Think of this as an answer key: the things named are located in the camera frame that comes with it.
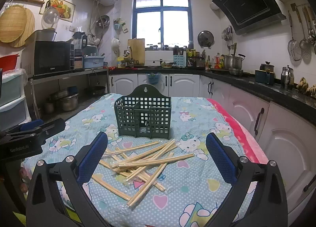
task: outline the light blue polka dot tablecloth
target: light blue polka dot tablecloth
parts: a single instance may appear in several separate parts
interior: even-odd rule
[[[42,154],[25,159],[23,165],[28,174],[32,174],[40,159],[53,163],[62,161],[67,155],[75,155],[99,131],[108,135],[110,150],[147,143],[148,138],[118,135],[114,102],[120,96],[107,94],[67,121],[65,130],[42,146]],[[210,132],[215,132],[223,144],[231,146],[239,156],[245,153],[233,130],[214,106],[205,98],[173,97],[170,129],[170,139],[178,141],[178,148],[173,150],[175,156],[189,152],[194,152],[196,156],[167,165],[159,176],[159,182],[168,188],[168,192],[151,187],[132,210],[127,210],[125,200],[92,179],[83,185],[94,206],[113,226],[203,227],[229,192],[231,185],[224,182],[208,154],[205,138]],[[130,151],[127,155],[140,154],[151,148]],[[106,158],[105,161],[110,163],[112,159]],[[143,184],[137,180],[126,183],[124,177],[101,165],[97,166],[94,174],[129,196],[133,196]],[[64,186],[62,183],[58,186],[65,204],[71,207]],[[253,189],[248,192],[235,220],[242,218],[248,208]]]

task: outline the black countertop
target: black countertop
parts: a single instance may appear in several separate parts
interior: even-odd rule
[[[117,74],[195,74],[203,75],[219,81],[231,84],[232,86],[253,94],[265,101],[275,102],[284,108],[296,113],[305,120],[316,126],[316,100],[299,93],[298,90],[286,90],[279,84],[272,86],[255,82],[254,75],[245,73],[242,77],[235,77],[222,71],[223,74],[213,73],[211,71],[196,70],[190,68],[171,68],[162,69],[161,67],[144,67],[144,68],[116,68],[110,70],[110,75]]]

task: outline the fruit painting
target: fruit painting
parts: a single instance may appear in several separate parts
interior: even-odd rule
[[[66,0],[44,0],[44,4],[40,9],[40,14],[43,14],[47,7],[54,7],[59,12],[59,17],[68,22],[72,22],[75,5]]]

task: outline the cutting board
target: cutting board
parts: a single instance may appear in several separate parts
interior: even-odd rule
[[[26,11],[21,5],[8,7],[0,17],[0,41],[10,43],[18,39],[26,26]]]
[[[12,47],[20,47],[20,46],[25,45],[25,40],[34,32],[34,29],[35,29],[34,15],[31,12],[31,10],[28,8],[25,8],[25,11],[26,11],[26,17],[27,17],[25,30],[18,39],[9,43],[9,45],[11,45]]]
[[[145,39],[144,38],[135,38],[128,39],[127,46],[132,48],[132,56],[135,61],[138,61],[139,64],[145,63]]]

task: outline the white kitchen cabinet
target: white kitchen cabinet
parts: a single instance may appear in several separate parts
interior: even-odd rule
[[[268,114],[269,103],[236,87],[231,87],[228,103],[227,112],[258,141]],[[256,128],[257,133],[254,128],[262,109],[263,113],[259,116]]]
[[[212,79],[206,76],[200,76],[199,97],[211,98],[210,86]]]
[[[212,80],[210,86],[211,98],[217,101],[227,112],[229,112],[229,96],[231,86],[227,83]]]
[[[110,91],[121,95],[129,95],[138,86],[137,74],[110,76]]]
[[[279,166],[289,214],[316,186],[313,183],[307,192],[303,192],[303,188],[316,174],[315,137],[313,125],[271,102],[258,144],[268,159],[275,160]],[[303,208],[295,210],[300,213]]]
[[[169,74],[169,96],[198,97],[200,75]]]
[[[138,74],[138,85],[149,84],[148,74]],[[158,91],[164,95],[169,96],[169,74],[161,74],[158,84],[153,85]]]

